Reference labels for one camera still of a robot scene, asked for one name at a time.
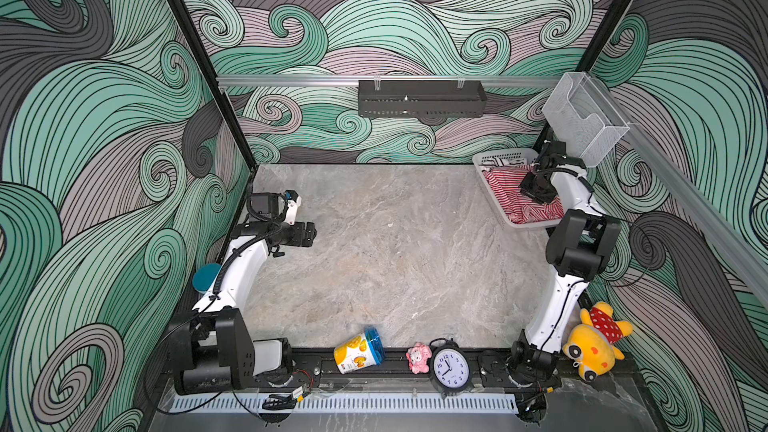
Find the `red white striped tank top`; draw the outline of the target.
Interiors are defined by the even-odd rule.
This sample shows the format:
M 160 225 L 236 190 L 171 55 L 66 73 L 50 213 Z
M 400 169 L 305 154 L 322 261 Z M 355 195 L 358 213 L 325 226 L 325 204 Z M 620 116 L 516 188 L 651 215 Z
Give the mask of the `red white striped tank top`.
M 546 221 L 559 221 L 564 209 L 558 198 L 551 204 L 537 204 L 520 193 L 520 183 L 532 170 L 526 167 L 499 167 L 482 175 L 490 186 L 492 195 L 512 224 L 528 225 Z

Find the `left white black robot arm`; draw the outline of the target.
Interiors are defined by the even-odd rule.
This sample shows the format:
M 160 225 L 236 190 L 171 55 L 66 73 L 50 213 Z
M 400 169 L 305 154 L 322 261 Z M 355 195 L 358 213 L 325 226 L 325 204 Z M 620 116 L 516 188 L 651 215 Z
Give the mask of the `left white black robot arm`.
M 233 228 L 212 281 L 190 310 L 171 319 L 161 339 L 177 394 L 243 390 L 263 377 L 293 373 L 289 341 L 252 339 L 240 308 L 269 259 L 283 256 L 284 247 L 313 245 L 315 224 L 296 220 L 301 203 L 291 189 L 250 195 L 247 220 Z

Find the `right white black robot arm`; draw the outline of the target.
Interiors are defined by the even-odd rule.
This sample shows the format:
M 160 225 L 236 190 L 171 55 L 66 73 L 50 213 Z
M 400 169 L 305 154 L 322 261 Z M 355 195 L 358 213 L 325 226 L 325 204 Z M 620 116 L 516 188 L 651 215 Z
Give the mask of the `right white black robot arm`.
M 586 165 L 569 156 L 563 142 L 543 145 L 521 192 L 540 204 L 558 199 L 564 210 L 545 248 L 548 294 L 514 342 L 507 362 L 512 378 L 528 384 L 553 375 L 570 316 L 589 283 L 607 267 L 621 225 L 599 205 Z

